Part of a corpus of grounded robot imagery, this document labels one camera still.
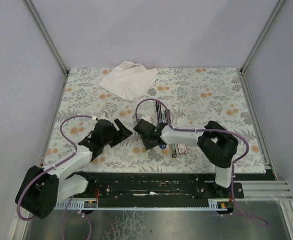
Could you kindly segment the beige stapler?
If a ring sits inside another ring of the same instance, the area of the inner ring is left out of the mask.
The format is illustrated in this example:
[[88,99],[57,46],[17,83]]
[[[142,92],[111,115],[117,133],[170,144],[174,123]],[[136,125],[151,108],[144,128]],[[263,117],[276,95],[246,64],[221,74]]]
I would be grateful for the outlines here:
[[[164,115],[165,115],[166,122],[168,122],[168,111],[167,110],[164,111]],[[169,150],[170,150],[171,157],[173,159],[177,158],[177,150],[176,150],[175,144],[170,144]]]

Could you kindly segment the red and white staple box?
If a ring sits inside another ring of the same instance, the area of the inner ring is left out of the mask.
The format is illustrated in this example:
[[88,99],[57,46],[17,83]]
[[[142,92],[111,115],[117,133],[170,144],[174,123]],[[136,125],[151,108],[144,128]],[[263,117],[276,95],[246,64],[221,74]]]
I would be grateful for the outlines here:
[[184,145],[184,144],[178,143],[177,144],[177,150],[178,150],[179,155],[187,154],[187,148],[186,148],[186,145]]

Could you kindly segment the blue stapler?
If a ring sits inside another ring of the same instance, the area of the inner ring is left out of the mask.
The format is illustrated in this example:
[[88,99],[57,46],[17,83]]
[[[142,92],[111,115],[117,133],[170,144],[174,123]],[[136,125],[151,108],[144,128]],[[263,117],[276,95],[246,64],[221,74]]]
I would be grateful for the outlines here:
[[[159,125],[160,123],[163,122],[163,116],[162,116],[162,111],[161,111],[161,104],[156,101],[155,103],[156,106],[156,114],[157,114],[157,124]],[[162,150],[166,149],[166,144],[162,144],[159,146]]]

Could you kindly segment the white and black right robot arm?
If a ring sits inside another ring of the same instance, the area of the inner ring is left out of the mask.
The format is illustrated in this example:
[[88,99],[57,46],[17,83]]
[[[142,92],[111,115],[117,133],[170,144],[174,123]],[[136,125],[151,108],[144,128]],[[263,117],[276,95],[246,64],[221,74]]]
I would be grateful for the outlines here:
[[209,121],[203,129],[196,129],[167,122],[153,125],[140,119],[134,131],[141,137],[147,150],[173,144],[199,147],[215,166],[215,183],[223,188],[231,185],[231,162],[237,152],[238,140],[217,122]]

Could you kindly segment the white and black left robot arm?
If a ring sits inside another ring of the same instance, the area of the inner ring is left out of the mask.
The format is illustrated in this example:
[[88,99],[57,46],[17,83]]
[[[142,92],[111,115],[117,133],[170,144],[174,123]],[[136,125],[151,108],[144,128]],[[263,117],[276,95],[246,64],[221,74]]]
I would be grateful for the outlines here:
[[15,199],[18,217],[28,220],[21,214],[25,209],[44,219],[58,202],[83,193],[89,182],[75,170],[101,155],[105,146],[114,147],[132,134],[119,119],[98,118],[94,129],[74,145],[75,150],[64,160],[48,167],[29,168]]

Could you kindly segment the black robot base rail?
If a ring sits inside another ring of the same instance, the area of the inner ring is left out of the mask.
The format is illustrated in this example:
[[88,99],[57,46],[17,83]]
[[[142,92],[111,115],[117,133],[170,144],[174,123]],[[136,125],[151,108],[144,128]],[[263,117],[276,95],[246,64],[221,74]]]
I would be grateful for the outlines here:
[[78,199],[97,198],[101,207],[207,207],[209,199],[243,199],[242,185],[223,188],[212,173],[83,172],[87,189]]

